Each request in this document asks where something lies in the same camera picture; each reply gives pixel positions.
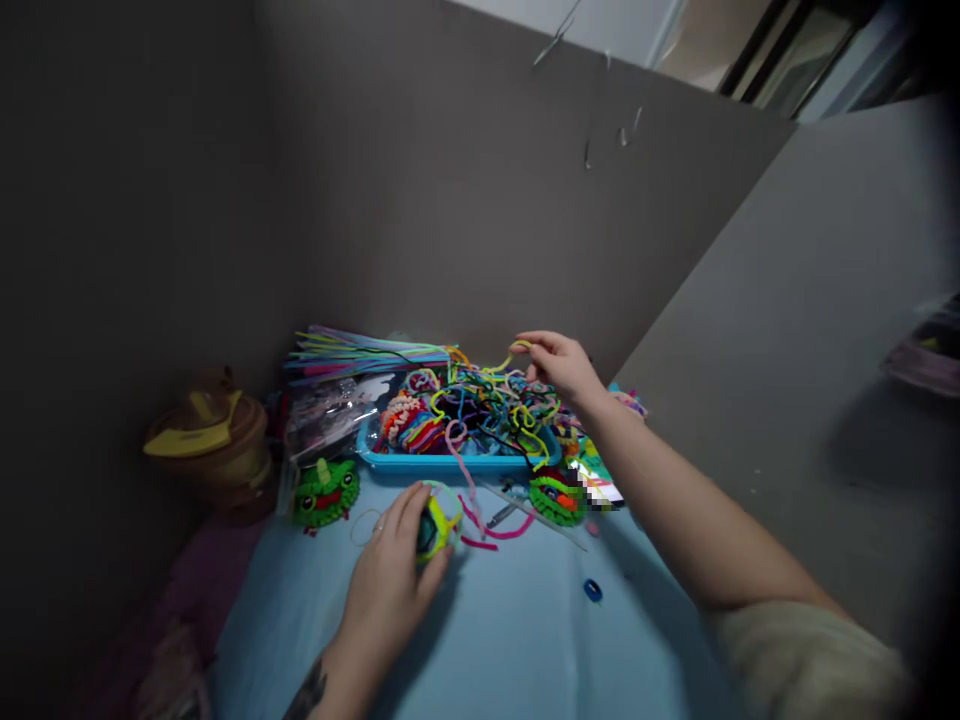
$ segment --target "pink pipe cleaner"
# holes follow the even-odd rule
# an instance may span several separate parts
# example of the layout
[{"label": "pink pipe cleaner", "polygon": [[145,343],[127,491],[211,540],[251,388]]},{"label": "pink pipe cleaner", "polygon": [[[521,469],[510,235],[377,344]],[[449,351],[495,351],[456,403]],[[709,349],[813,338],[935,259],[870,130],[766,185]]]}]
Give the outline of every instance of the pink pipe cleaner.
[{"label": "pink pipe cleaner", "polygon": [[499,550],[500,549],[493,543],[482,543],[479,540],[471,540],[466,535],[461,535],[460,539],[463,541],[464,545],[469,545],[470,547],[478,547],[481,550]]},{"label": "pink pipe cleaner", "polygon": [[[450,424],[447,425],[447,431],[444,433],[444,437],[447,439],[447,447],[450,449],[450,454],[457,459],[458,463],[460,463],[460,470],[463,472],[463,476],[467,479],[467,484],[470,485],[470,504],[473,505],[473,509],[477,514],[476,517],[482,519],[483,515],[480,514],[480,505],[477,504],[477,486],[473,483],[473,478],[470,477],[470,471],[467,470],[467,466],[464,464],[463,458],[460,457],[460,453],[457,452],[457,449],[453,446],[453,441],[450,439],[450,432],[453,430],[454,425],[462,425],[462,423],[459,420],[451,420]],[[467,428],[464,426],[463,432],[460,433],[460,437],[457,438],[457,442],[463,440],[466,434]],[[469,514],[470,511],[467,509],[466,503],[463,502],[463,498],[460,499],[460,504],[463,505],[464,512]],[[470,517],[473,518],[474,522],[477,522],[473,515],[470,515]],[[487,529],[482,524],[478,524],[478,527],[480,528],[480,539],[483,540],[483,538],[486,537]]]},{"label": "pink pipe cleaner", "polygon": [[[477,520],[477,518],[473,516],[473,513],[470,512],[470,508],[468,508],[467,504],[463,502],[462,497],[460,497],[460,504],[463,505],[464,515],[470,518],[473,521],[474,525],[476,525],[477,527],[480,527],[479,521]],[[501,532],[497,532],[496,530],[487,530],[487,535],[489,535],[490,537],[496,540],[512,540],[515,537],[520,537],[521,535],[523,535],[527,531],[527,528],[530,527],[532,524],[533,524],[533,515],[527,515],[527,519],[523,521],[523,525],[521,525],[516,530],[511,530],[508,533],[501,533]]]}]

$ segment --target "crocheted monster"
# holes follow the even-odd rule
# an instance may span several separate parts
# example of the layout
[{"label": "crocheted monster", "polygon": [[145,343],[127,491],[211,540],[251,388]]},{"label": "crocheted monster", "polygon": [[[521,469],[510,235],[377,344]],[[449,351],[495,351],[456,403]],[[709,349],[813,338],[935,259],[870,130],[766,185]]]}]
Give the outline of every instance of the crocheted monster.
[{"label": "crocheted monster", "polygon": [[353,460],[317,460],[304,471],[294,493],[293,521],[308,528],[329,525],[347,514],[359,494],[360,476]]},{"label": "crocheted monster", "polygon": [[530,481],[530,502],[557,525],[576,525],[586,513],[583,486],[558,468],[544,468]]}]

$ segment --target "forearm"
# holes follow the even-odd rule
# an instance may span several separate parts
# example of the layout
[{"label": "forearm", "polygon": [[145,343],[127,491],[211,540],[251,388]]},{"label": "forearm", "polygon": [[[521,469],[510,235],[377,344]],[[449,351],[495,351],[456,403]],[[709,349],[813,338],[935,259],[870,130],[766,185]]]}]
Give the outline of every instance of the forearm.
[{"label": "forearm", "polygon": [[844,614],[780,543],[636,413],[608,395],[577,410],[631,512],[702,609],[796,600]]},{"label": "forearm", "polygon": [[385,671],[337,638],[320,653],[283,720],[362,720]]}]

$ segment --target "right hand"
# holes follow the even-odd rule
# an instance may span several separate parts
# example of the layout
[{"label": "right hand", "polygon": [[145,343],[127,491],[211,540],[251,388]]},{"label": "right hand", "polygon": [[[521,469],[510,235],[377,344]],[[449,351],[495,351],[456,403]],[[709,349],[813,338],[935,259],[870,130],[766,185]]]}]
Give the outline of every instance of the right hand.
[{"label": "right hand", "polygon": [[527,382],[545,382],[553,385],[560,397],[574,409],[582,408],[593,398],[607,396],[607,389],[597,377],[590,358],[576,340],[547,330],[523,332],[517,340],[531,344],[512,345],[513,353],[529,353],[531,364]]}]

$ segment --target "table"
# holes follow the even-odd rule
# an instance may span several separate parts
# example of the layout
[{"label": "table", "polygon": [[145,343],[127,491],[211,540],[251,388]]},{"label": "table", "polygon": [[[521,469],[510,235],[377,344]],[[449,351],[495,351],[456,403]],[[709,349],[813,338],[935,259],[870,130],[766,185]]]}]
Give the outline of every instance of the table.
[{"label": "table", "polygon": [[[315,538],[279,518],[265,530],[209,673],[218,718],[281,718],[332,638],[361,552],[354,523],[386,510],[410,481],[368,468],[360,476],[350,520]],[[442,479],[466,497],[462,478]],[[478,500],[486,518],[504,505],[483,488]],[[629,512],[591,517],[599,538],[574,530],[587,552],[538,522],[495,541],[498,552],[461,544],[370,717],[744,717],[702,620]],[[359,520],[357,542],[374,519]],[[498,530],[523,519],[515,512]],[[587,578],[603,591],[599,604]]]}]

